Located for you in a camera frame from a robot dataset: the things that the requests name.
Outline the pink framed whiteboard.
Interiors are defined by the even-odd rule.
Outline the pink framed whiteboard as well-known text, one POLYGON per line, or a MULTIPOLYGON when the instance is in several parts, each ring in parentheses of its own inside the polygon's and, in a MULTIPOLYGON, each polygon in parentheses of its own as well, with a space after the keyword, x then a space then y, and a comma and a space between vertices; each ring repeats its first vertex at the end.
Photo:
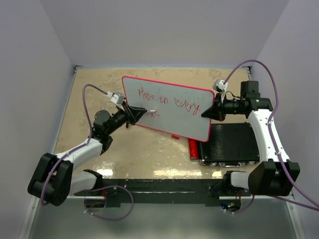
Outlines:
POLYGON ((130 106, 147 112, 139 126, 207 142, 211 119, 201 114, 214 103, 212 90, 187 85, 123 76, 122 84, 130 106))

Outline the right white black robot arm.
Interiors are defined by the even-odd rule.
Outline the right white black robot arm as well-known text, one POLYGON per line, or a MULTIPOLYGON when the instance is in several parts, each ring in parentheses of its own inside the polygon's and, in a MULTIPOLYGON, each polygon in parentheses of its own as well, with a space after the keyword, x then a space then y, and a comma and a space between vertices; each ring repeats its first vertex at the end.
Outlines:
POLYGON ((228 84, 217 80, 213 89, 218 93, 213 105, 202 117, 223 121, 226 115, 245 115, 255 135, 259 150, 259 165, 250 173, 227 171, 222 190, 232 196, 240 188, 249 190, 253 195, 288 196, 296 181, 300 167, 291 162, 279 139, 272 113, 270 99, 262 98, 257 81, 241 82, 240 98, 226 99, 228 84))

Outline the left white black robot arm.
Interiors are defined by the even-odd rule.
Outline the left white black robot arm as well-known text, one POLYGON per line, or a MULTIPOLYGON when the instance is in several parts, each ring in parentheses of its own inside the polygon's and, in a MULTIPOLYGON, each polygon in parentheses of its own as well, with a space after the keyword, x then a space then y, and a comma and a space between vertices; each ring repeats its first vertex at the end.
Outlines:
POLYGON ((39 198, 41 204, 54 206, 61 205, 69 194, 84 190, 91 195, 99 195, 103 191, 100 174, 84 170, 75 176, 73 171, 105 153, 113 141, 113 132, 125 124, 135 125, 146 113, 146 109, 131 107, 127 103, 117 106, 115 114, 107 110, 98 111, 87 140, 69 151, 41 156, 28 185, 28 193, 39 198))

